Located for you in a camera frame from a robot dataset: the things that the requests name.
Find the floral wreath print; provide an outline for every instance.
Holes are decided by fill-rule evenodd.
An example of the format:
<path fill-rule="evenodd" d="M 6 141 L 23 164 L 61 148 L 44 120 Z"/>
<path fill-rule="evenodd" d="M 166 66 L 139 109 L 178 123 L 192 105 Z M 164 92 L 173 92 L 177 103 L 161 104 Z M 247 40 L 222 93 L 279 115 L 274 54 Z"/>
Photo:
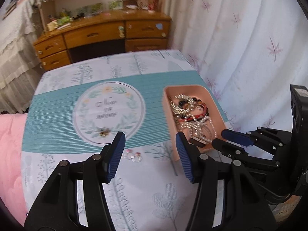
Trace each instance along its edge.
<path fill-rule="evenodd" d="M 139 116 L 138 114 L 138 112 L 140 112 L 140 109 L 139 109 L 140 105 L 138 105 L 138 102 L 136 101 L 136 97 L 138 97 L 138 95 L 134 95 L 130 93 L 129 91 L 127 91 L 126 86 L 127 85 L 125 84 L 122 85 L 121 83 L 115 83 L 115 85 L 113 86 L 106 86 L 102 89 L 95 89 L 91 91 L 89 94 L 87 94 L 86 98 L 82 99 L 82 101 L 80 102 L 80 108 L 78 109 L 78 116 L 80 118 L 80 127 L 78 128 L 80 132 L 82 132 L 82 135 L 86 137 L 86 139 L 87 138 L 97 138 L 97 137 L 100 137 L 101 139 L 104 138 L 104 136 L 101 135 L 101 132 L 102 130 L 105 130 L 105 129 L 108 129 L 108 134 L 112 135 L 113 137 L 119 131 L 123 132 L 127 137 L 131 132 L 135 131 L 133 130 L 133 128 L 136 126 L 136 124 L 138 124 L 138 122 L 141 123 L 143 121 L 144 110 L 141 110 L 141 116 Z M 108 93 L 124 95 L 125 105 L 127 106 L 128 109 L 130 109 L 129 112 L 121 116 L 119 122 L 115 126 L 98 125 L 98 124 L 95 124 L 93 120 L 87 118 L 87 114 L 90 111 L 90 108 L 89 108 L 90 100 L 100 95 L 108 94 Z"/>

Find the curtain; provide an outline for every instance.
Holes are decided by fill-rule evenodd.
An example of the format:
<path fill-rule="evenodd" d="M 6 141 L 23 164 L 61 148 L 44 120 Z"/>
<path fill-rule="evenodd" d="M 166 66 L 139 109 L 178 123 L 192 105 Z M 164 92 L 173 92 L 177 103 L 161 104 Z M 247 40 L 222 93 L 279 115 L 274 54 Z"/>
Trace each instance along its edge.
<path fill-rule="evenodd" d="M 290 84 L 308 87 L 308 21 L 296 0 L 165 0 L 169 46 L 207 83 L 236 131 L 292 130 Z"/>

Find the drawer handle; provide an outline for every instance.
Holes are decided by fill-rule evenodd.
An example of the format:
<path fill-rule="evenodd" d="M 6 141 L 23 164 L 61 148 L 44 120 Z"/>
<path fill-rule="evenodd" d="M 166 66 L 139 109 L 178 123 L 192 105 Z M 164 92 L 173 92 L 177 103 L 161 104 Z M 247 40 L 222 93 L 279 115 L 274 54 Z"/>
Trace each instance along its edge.
<path fill-rule="evenodd" d="M 148 25 L 147 27 L 142 28 L 141 30 L 142 30 L 142 31 L 154 30 L 154 28 L 152 28 L 151 26 Z"/>
<path fill-rule="evenodd" d="M 91 33 L 87 35 L 87 37 L 96 37 L 96 36 L 98 36 L 98 33 Z"/>
<path fill-rule="evenodd" d="M 55 65 L 55 64 L 58 64 L 59 63 L 59 61 L 53 61 L 52 63 L 51 63 L 51 65 Z"/>
<path fill-rule="evenodd" d="M 53 47 L 53 45 L 48 45 L 46 48 L 45 48 L 45 50 L 48 50 L 48 49 L 50 49 L 50 48 L 52 48 Z"/>

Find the pink blanket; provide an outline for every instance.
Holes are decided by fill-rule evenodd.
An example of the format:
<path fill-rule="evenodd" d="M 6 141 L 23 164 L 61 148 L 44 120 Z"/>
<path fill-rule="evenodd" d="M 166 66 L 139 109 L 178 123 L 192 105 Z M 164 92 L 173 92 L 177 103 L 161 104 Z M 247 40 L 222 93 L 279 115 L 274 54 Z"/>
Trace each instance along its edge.
<path fill-rule="evenodd" d="M 26 203 L 21 182 L 21 146 L 27 114 L 0 115 L 0 197 L 23 226 Z"/>

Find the white label sticker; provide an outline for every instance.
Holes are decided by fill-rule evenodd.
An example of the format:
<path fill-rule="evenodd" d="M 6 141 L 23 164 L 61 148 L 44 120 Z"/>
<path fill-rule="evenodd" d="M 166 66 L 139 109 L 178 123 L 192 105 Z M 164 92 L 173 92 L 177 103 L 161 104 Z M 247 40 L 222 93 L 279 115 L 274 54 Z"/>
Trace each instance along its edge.
<path fill-rule="evenodd" d="M 308 97 L 308 91 L 305 89 L 295 89 L 300 96 Z"/>
<path fill-rule="evenodd" d="M 78 135 L 94 146 L 104 146 L 122 131 L 126 140 L 140 128 L 145 116 L 142 95 L 123 82 L 103 82 L 79 98 L 73 112 Z"/>

